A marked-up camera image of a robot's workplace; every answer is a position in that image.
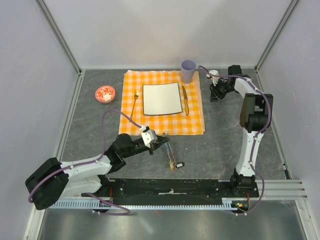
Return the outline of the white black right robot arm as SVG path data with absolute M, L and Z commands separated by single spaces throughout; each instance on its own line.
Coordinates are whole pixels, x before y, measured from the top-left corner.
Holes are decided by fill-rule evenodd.
M 221 76 L 210 70 L 206 77 L 212 80 L 210 100 L 222 100 L 228 93 L 236 92 L 243 98 L 239 116 L 243 137 L 240 157 L 226 185 L 235 197 L 258 197 L 256 161 L 259 145 L 265 131 L 271 125 L 273 95 L 258 89 L 248 75 L 242 74 L 239 65 L 228 68 L 228 75 Z

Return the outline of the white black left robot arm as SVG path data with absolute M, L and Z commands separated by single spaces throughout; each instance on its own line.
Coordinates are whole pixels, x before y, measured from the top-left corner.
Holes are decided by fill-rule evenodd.
M 153 155 L 169 140 L 167 136 L 146 132 L 137 139 L 122 133 L 101 155 L 70 162 L 59 162 L 51 157 L 26 179 L 28 201 L 37 210 L 44 210 L 60 199 L 76 195 L 95 193 L 104 197 L 109 193 L 110 185 L 102 180 L 103 176 L 119 171 L 126 165 L 126 158 L 143 152 Z

